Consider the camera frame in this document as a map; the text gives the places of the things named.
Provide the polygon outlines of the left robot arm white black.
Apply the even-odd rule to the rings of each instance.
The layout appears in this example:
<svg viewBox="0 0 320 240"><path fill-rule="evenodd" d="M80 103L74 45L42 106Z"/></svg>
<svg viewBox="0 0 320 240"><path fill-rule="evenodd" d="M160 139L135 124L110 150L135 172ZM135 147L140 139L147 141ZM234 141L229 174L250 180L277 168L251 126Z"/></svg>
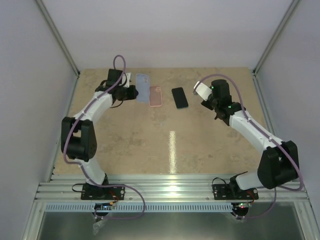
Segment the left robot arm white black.
<svg viewBox="0 0 320 240"><path fill-rule="evenodd" d="M95 124L103 113L114 108L119 101L134 100L139 92L131 84L131 75L122 70L110 69L106 80L95 89L89 103L73 117L61 122L61 151L64 161L77 165L86 177L81 190L82 200L111 200L124 195L124 187L110 187L107 174L96 158L98 148Z"/></svg>

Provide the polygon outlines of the black smartphone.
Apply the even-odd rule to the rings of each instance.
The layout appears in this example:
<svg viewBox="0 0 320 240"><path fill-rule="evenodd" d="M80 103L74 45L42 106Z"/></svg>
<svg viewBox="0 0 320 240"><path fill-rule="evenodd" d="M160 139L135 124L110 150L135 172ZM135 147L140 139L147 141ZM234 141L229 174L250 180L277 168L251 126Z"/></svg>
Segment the black smartphone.
<svg viewBox="0 0 320 240"><path fill-rule="evenodd" d="M182 87L173 88L171 92L177 109L189 107L184 89Z"/></svg>

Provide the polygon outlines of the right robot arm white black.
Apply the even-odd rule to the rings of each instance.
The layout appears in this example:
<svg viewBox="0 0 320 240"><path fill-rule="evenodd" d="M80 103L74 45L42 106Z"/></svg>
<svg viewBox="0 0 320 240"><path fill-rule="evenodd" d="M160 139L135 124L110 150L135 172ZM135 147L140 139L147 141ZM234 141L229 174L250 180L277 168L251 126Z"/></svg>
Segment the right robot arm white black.
<svg viewBox="0 0 320 240"><path fill-rule="evenodd" d="M210 86L197 82L194 91L202 98L204 107L215 111L216 119L239 132L261 154L256 171L230 178L229 193L232 198L240 200L248 190L274 189L299 178L297 145L272 135L252 118L242 102L233 101L225 79L214 80Z"/></svg>

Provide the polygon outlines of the lilac phone case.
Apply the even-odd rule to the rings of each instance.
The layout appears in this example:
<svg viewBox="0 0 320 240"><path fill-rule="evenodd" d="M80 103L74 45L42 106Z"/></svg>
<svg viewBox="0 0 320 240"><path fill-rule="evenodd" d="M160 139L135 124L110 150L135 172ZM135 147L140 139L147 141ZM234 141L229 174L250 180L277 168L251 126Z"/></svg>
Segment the lilac phone case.
<svg viewBox="0 0 320 240"><path fill-rule="evenodd" d="M137 102L148 104L150 100L149 77L145 74L137 74L135 80L136 90L138 91L138 95L136 97Z"/></svg>

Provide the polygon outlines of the pink phone case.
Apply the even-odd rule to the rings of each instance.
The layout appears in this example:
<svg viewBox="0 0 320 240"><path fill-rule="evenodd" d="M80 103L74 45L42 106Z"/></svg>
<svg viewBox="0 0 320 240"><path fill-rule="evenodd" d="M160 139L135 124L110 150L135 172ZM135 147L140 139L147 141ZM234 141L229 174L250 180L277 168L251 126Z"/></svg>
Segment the pink phone case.
<svg viewBox="0 0 320 240"><path fill-rule="evenodd" d="M163 104L162 100L162 89L160 86L151 86L149 88L149 106L150 107L161 107Z"/></svg>

